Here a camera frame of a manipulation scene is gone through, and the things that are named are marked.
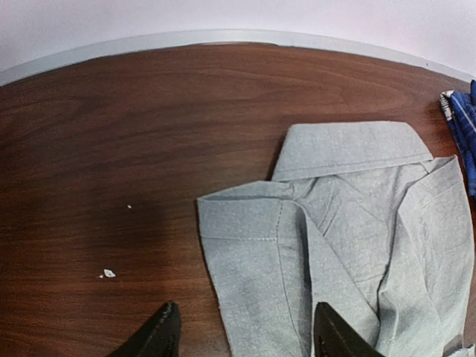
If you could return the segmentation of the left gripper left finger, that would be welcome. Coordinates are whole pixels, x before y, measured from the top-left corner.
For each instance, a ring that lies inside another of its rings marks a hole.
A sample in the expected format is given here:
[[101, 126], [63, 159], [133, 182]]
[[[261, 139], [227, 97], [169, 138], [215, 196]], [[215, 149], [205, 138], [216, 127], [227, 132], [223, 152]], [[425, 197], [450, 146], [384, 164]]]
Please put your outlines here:
[[181, 313], [178, 305], [167, 301], [110, 357], [176, 357], [181, 338]]

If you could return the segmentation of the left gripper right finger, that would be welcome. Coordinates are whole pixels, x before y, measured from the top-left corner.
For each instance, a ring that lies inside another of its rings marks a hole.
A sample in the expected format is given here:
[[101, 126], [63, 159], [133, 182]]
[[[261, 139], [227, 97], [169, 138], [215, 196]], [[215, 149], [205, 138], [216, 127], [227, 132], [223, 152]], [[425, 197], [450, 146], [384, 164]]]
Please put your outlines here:
[[315, 308], [314, 347], [317, 357], [383, 357], [326, 302]]

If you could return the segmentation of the grey long sleeve shirt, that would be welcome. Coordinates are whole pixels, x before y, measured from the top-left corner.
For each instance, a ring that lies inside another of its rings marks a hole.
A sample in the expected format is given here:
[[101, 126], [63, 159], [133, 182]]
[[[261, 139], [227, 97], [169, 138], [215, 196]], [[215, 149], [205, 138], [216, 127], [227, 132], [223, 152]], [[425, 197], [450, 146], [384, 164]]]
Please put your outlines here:
[[203, 196], [198, 212], [233, 356], [314, 356], [320, 302], [384, 356], [475, 354], [459, 161], [408, 124], [294, 125], [270, 180]]

